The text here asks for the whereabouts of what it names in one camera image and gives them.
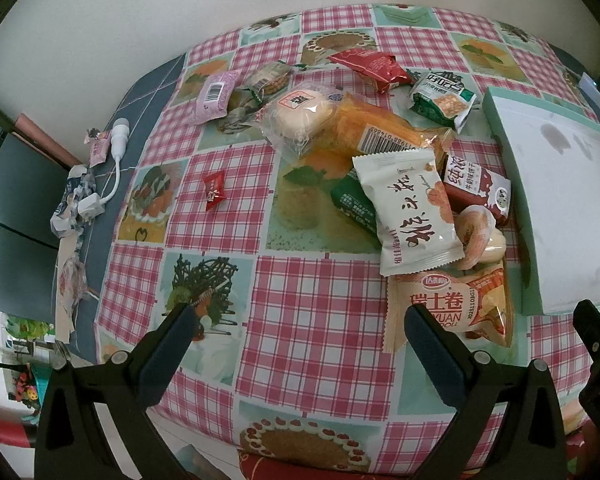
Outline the clear pack with shrimp-shaped snack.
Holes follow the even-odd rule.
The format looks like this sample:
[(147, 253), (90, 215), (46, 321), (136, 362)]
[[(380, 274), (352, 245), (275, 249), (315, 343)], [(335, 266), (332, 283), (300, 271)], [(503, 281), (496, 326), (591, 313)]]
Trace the clear pack with shrimp-shaped snack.
[(478, 264), (500, 262), (506, 253), (506, 238), (496, 227), (492, 212), (486, 207), (470, 205), (455, 217), (455, 231), (463, 244), (464, 258), (454, 263), (466, 271)]

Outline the red snack pack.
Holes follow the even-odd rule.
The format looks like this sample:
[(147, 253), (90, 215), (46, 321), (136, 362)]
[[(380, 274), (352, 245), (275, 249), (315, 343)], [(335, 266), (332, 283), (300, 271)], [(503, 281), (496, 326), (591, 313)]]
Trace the red snack pack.
[(329, 55), (330, 62), (350, 68), (367, 80), (378, 93), (416, 84), (417, 78), (404, 70), (392, 54), (363, 48), (352, 48)]

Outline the beige swiss roll snack pack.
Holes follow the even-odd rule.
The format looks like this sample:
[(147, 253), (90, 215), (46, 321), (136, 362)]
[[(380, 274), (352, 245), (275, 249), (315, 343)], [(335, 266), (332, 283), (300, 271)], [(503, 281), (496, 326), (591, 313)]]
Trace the beige swiss roll snack pack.
[(393, 353), (407, 343), (404, 314), (422, 304), (449, 332), (512, 345), (514, 307), (509, 300), (503, 263), (483, 264), (460, 275), (440, 269), (390, 276), (382, 351)]

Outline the clear green-trim cookie pack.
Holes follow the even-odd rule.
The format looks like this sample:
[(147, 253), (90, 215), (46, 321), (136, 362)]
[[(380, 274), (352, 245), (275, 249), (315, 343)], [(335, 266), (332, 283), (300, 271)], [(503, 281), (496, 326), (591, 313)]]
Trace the clear green-trim cookie pack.
[(219, 133), (237, 134), (251, 127), (265, 104), (288, 87), (295, 69), (293, 65), (275, 61), (245, 76), (230, 96), (227, 115), (216, 126)]

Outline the white persimmon snack pack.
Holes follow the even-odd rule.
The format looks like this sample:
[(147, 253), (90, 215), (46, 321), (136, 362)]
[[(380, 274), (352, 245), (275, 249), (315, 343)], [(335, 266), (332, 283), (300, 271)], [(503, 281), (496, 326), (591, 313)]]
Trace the white persimmon snack pack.
[(353, 167), (375, 208), (381, 275), (428, 271), (464, 258), (433, 150), (356, 156)]

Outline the small pink sachet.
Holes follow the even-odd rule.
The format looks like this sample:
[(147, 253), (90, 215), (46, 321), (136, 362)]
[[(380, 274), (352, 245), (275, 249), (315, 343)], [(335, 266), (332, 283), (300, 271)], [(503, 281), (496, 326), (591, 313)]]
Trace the small pink sachet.
[(88, 166), (94, 168), (106, 162), (110, 148), (110, 131), (97, 128), (87, 129), (84, 144), (90, 148)]

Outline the dark green snack pack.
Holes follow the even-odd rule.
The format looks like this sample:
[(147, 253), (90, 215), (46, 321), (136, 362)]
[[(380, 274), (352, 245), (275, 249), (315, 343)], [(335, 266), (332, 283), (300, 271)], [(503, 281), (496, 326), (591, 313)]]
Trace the dark green snack pack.
[(376, 211), (352, 168), (330, 191), (334, 206), (368, 234), (377, 236)]

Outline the checkered cake-print tablecloth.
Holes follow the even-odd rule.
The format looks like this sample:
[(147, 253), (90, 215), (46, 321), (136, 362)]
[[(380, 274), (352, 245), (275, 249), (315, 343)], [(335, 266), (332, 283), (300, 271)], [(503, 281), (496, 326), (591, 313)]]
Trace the checkered cake-print tablecloth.
[[(376, 240), (332, 204), (350, 162), (315, 150), (287, 164), (255, 128), (187, 118), (204, 81), (283, 61), (305, 82), (356, 93), (417, 127), (407, 88), (379, 94), (329, 55), (391, 53), (448, 70), (482, 96), (501, 87), (580, 115), (578, 68), (546, 41), (470, 13), (358, 3), (282, 14), (192, 47), (132, 85), (123, 188), (93, 230), (87, 272), (100, 300), (96, 350), (129, 349), (201, 284), (196, 335), (158, 413), (210, 442), (336, 470), (409, 474), (452, 413), (410, 349), (382, 351), (386, 283)], [(207, 174), (225, 200), (206, 211)]]

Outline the green white cracker pack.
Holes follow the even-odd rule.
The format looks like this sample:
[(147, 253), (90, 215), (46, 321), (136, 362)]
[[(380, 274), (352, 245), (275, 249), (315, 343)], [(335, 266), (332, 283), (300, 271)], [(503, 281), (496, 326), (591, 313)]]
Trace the green white cracker pack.
[(411, 91), (413, 112), (457, 133), (464, 128), (476, 99), (459, 74), (441, 70), (430, 70)]

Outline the clear pack with white bun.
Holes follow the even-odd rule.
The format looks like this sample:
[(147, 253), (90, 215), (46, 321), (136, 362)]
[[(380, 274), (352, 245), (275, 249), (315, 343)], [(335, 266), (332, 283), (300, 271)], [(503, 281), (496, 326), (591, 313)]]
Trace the clear pack with white bun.
[(299, 84), (265, 104), (254, 125), (286, 162), (296, 162), (330, 126), (345, 95), (335, 88)]

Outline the crumpled blue white wrapper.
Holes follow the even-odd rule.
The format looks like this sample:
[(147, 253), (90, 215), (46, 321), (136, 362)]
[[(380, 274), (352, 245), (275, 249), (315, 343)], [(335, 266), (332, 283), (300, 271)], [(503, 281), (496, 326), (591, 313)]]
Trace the crumpled blue white wrapper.
[(50, 230), (64, 238), (82, 229), (85, 220), (79, 214), (79, 202), (96, 192), (96, 182), (91, 169), (84, 165), (73, 166), (68, 173), (60, 203), (50, 217)]

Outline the small red candy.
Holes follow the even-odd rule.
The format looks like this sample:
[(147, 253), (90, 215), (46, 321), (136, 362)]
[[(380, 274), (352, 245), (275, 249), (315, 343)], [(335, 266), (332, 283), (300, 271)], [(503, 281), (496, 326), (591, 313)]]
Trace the small red candy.
[(210, 211), (225, 200), (225, 171), (219, 170), (213, 174), (207, 174), (202, 182), (204, 182), (206, 211)]

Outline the orange bread pack with barcode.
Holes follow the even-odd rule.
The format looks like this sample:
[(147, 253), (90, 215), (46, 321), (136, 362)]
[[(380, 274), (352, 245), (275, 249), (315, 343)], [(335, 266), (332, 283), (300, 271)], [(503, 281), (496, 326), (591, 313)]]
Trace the orange bread pack with barcode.
[(418, 128), (390, 110), (347, 93), (329, 122), (324, 140), (334, 150), (353, 156), (430, 148), (444, 159), (455, 140), (452, 128)]

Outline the dark red milk biscuit pack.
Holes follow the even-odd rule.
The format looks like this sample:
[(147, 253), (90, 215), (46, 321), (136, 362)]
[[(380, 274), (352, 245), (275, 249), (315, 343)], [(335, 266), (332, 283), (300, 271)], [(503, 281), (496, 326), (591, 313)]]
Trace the dark red milk biscuit pack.
[(452, 211), (458, 214), (465, 208), (483, 206), (504, 226), (512, 204), (512, 185), (506, 177), (489, 169), (449, 155), (446, 159), (442, 182)]

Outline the pink snack pack with barcode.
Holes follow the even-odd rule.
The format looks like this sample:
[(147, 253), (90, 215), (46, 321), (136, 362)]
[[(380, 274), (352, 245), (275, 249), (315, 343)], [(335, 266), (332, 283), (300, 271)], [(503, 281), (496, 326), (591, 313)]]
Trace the pink snack pack with barcode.
[(187, 123), (200, 126), (227, 115), (230, 95), (240, 77), (239, 70), (228, 70), (209, 76), (196, 97)]

